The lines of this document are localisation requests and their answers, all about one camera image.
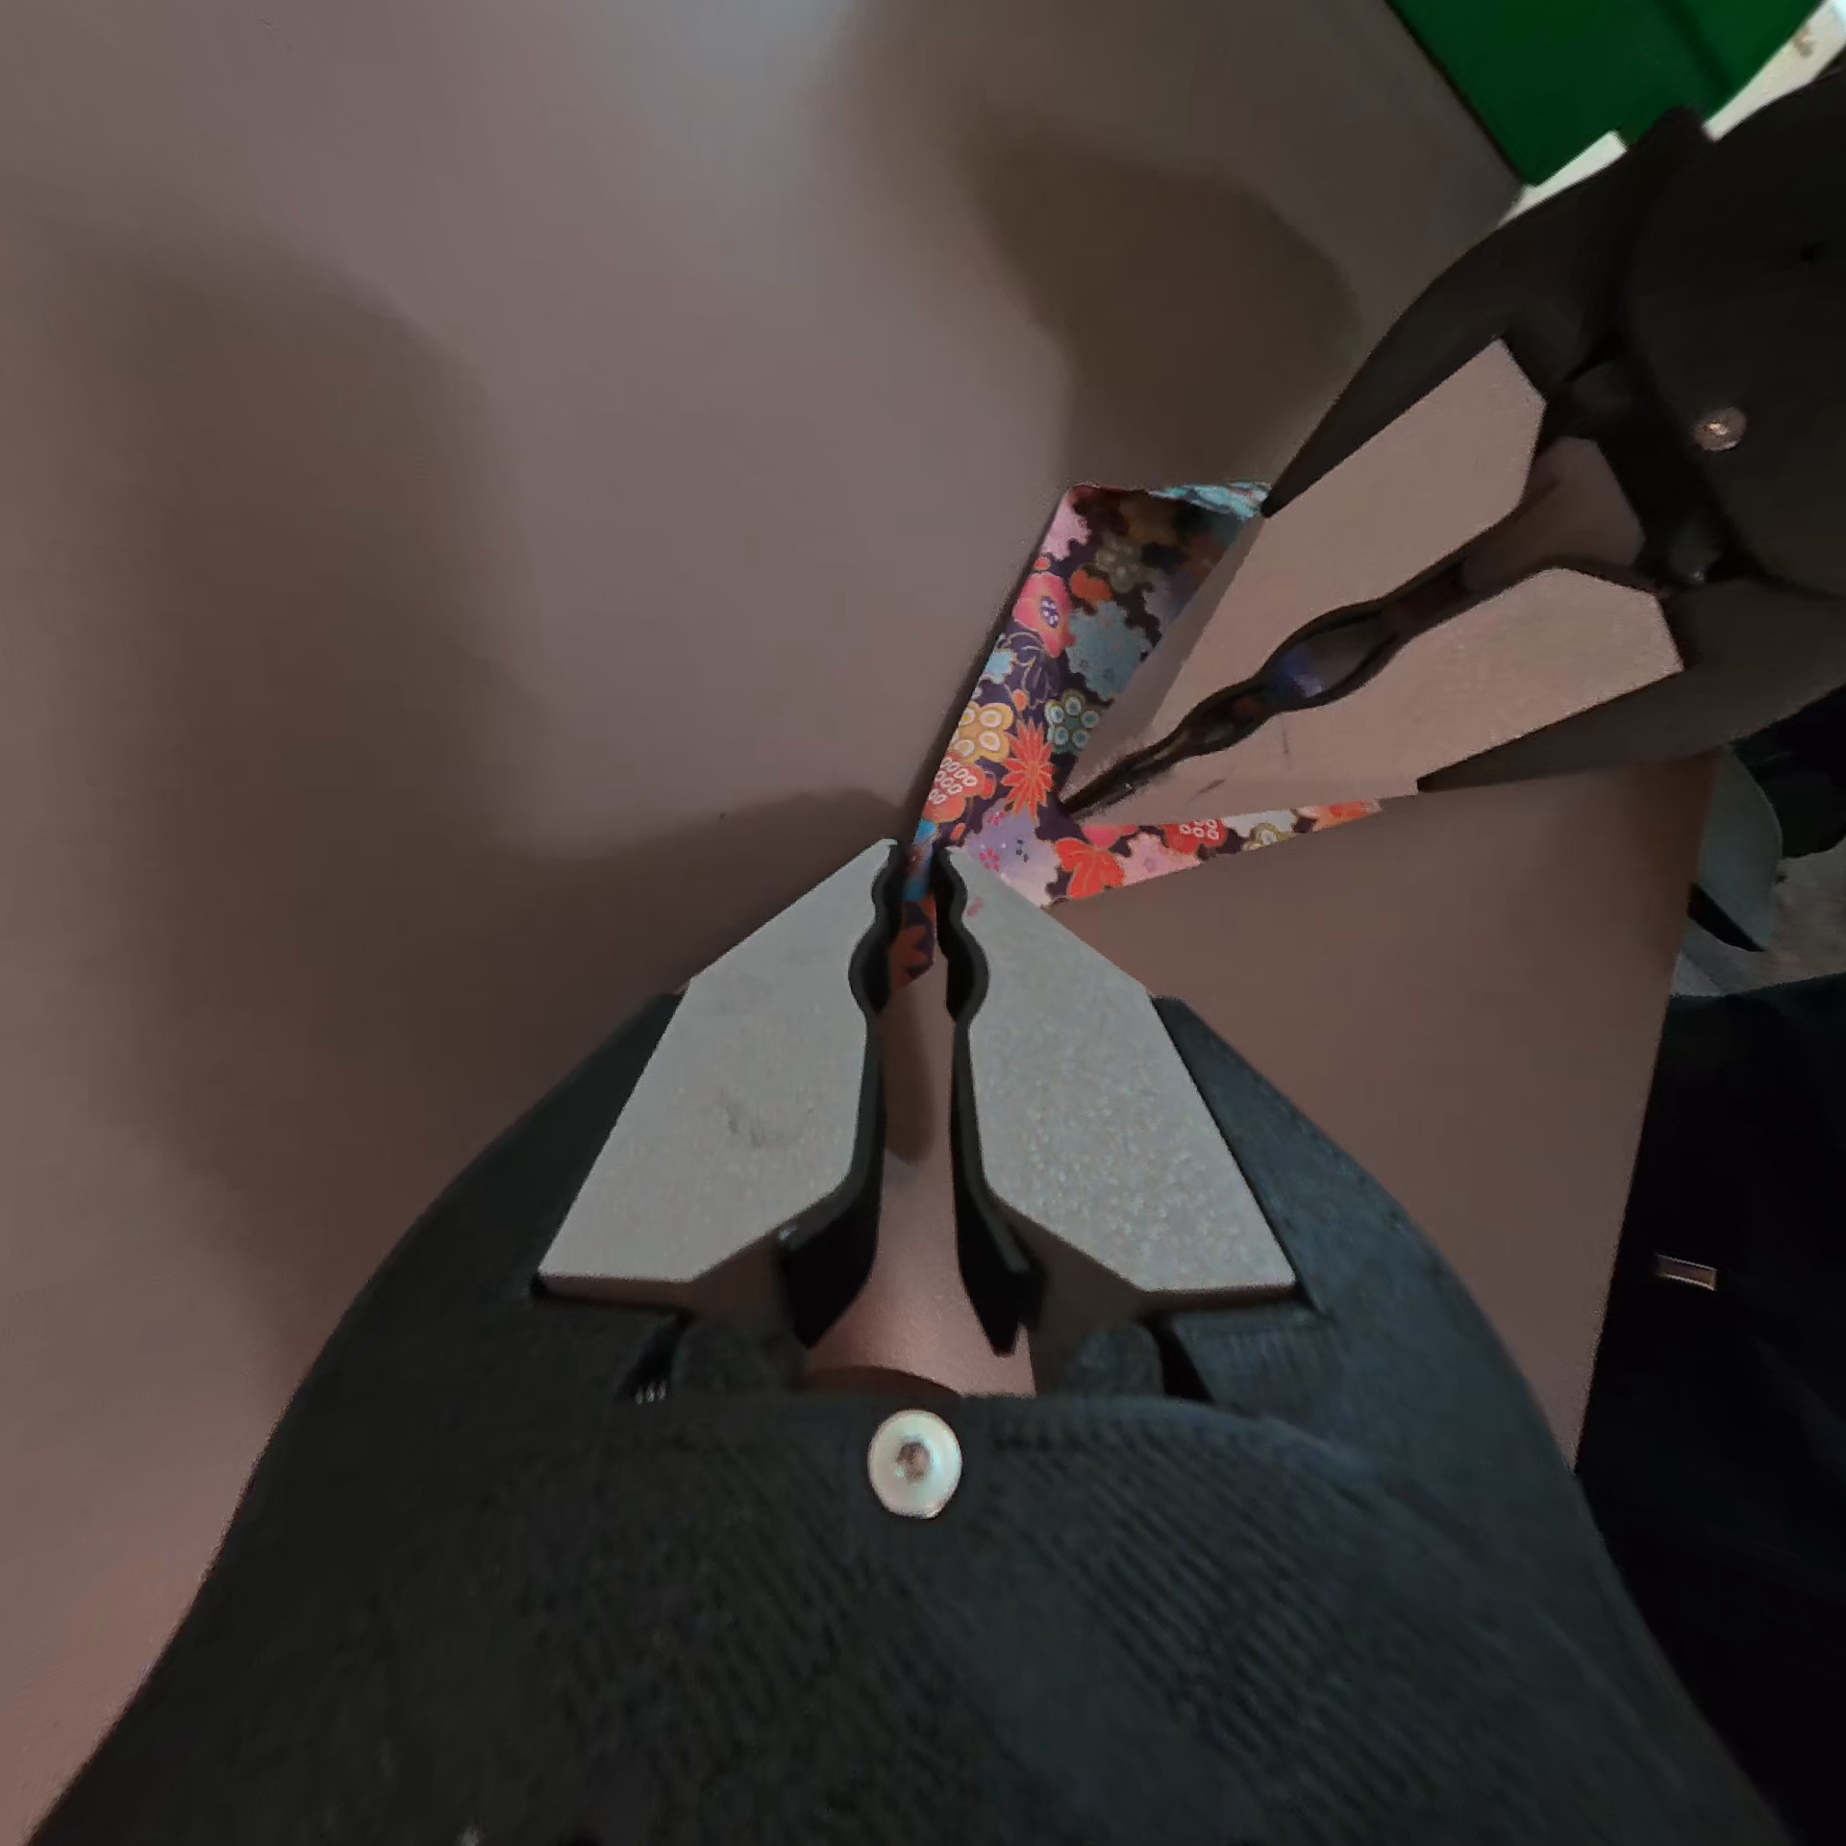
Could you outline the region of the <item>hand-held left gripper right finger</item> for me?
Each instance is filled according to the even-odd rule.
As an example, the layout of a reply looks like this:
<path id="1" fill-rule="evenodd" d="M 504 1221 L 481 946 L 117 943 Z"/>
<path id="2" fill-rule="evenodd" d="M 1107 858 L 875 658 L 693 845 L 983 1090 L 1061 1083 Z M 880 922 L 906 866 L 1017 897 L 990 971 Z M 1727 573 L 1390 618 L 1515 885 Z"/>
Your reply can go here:
<path id="1" fill-rule="evenodd" d="M 962 850 L 936 858 L 958 1265 L 988 1342 L 1299 1292 L 1155 995 Z"/>

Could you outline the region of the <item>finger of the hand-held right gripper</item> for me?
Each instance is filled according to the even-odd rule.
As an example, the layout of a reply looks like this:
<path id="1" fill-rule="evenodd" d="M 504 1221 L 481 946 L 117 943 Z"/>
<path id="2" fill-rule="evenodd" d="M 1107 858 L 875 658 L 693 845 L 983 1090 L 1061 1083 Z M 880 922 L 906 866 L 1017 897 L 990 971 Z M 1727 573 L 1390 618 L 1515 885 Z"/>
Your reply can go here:
<path id="1" fill-rule="evenodd" d="M 1383 801 L 1469 757 L 1670 681 L 1685 667 L 1648 589 L 1542 568 L 1410 636 L 1359 687 L 1232 746 L 1073 795 L 1107 824 Z"/>
<path id="2" fill-rule="evenodd" d="M 1232 746 L 1155 770 L 1134 759 L 1223 691 L 1270 670 L 1327 615 L 1445 568 L 1526 492 L 1544 397 L 1483 344 L 1307 487 L 1272 491 L 1112 704 L 1068 780 L 1069 807 L 1305 807 L 1411 794 L 1429 752 L 1386 681 L 1281 709 Z"/>

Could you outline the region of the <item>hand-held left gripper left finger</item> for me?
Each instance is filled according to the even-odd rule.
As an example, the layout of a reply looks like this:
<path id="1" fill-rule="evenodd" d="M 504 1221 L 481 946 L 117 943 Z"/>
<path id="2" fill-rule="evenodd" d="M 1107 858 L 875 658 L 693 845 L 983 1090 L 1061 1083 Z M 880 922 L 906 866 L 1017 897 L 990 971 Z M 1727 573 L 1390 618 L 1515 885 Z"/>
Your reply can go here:
<path id="1" fill-rule="evenodd" d="M 876 839 L 692 977 L 548 1248 L 561 1298 L 814 1349 L 880 1248 L 880 1012 L 906 851 Z"/>

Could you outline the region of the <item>floral patterned origami paper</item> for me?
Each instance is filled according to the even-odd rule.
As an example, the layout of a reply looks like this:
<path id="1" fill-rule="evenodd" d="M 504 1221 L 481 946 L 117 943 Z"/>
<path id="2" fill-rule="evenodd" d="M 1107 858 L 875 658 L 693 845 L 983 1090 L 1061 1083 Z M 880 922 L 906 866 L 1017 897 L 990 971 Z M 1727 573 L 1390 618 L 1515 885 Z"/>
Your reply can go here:
<path id="1" fill-rule="evenodd" d="M 972 851 L 1039 908 L 1064 906 L 1379 812 L 1375 801 L 1166 824 L 1069 817 L 1061 789 L 1135 670 L 1191 610 L 1267 487 L 1074 486 L 1040 534 L 936 769 L 909 850 L 890 983 L 939 950 L 933 858 Z"/>

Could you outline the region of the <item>green box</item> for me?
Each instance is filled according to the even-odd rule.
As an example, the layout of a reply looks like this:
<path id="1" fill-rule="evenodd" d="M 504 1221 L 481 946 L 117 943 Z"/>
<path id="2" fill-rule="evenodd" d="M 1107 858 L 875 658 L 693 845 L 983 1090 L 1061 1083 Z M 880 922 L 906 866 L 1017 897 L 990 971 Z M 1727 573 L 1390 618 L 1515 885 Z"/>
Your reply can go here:
<path id="1" fill-rule="evenodd" d="M 1392 11 L 1523 183 L 1608 133 L 1720 114 L 1820 2 L 1395 2 Z"/>

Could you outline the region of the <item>pale grey round object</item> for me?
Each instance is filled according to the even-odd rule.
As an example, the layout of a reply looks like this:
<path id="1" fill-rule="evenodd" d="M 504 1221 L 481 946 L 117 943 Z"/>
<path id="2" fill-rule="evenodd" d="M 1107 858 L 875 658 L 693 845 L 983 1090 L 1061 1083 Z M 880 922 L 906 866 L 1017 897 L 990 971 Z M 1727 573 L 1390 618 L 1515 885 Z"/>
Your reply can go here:
<path id="1" fill-rule="evenodd" d="M 1841 786 L 1720 752 L 1675 995 L 1731 995 L 1845 968 Z"/>

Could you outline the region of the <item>person's dark trousers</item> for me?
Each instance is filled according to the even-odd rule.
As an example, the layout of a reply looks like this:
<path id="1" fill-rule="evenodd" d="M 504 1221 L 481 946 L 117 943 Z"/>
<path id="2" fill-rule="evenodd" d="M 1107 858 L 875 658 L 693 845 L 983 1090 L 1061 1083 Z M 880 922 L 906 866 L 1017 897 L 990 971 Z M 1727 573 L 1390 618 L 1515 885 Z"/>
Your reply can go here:
<path id="1" fill-rule="evenodd" d="M 1793 1840 L 1845 1840 L 1845 979 L 1675 999 L 1577 1474 Z"/>

